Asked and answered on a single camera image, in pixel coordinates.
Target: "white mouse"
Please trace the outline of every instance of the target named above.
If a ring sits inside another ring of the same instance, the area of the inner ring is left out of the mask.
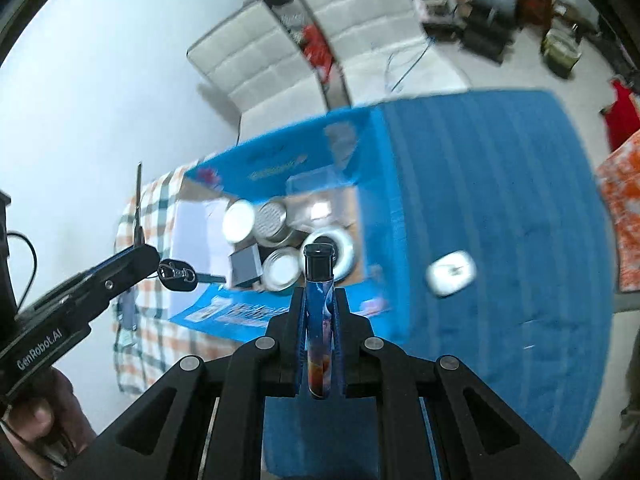
[[[466,251],[447,254],[427,268],[427,283],[443,298],[465,288],[476,277],[476,264]]]

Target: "orange patterned cloth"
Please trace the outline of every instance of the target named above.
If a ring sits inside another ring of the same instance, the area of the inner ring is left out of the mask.
[[[640,130],[596,170],[616,231],[620,292],[640,290]]]

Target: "cylindrical tube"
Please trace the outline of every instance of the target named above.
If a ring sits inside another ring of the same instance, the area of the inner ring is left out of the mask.
[[[334,248],[305,247],[306,355],[309,391],[317,399],[329,395],[334,310]]]

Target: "white sofa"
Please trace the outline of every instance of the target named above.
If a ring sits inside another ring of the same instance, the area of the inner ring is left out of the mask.
[[[316,70],[261,1],[209,31],[187,58],[238,108],[239,142],[327,111]]]
[[[428,43],[411,0],[304,2],[342,67],[353,105],[468,88],[438,48]]]

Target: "white leather couch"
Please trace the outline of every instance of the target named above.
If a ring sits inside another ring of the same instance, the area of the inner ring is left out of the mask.
[[[327,111],[316,70],[263,2],[209,31],[187,58],[238,108],[239,142]]]

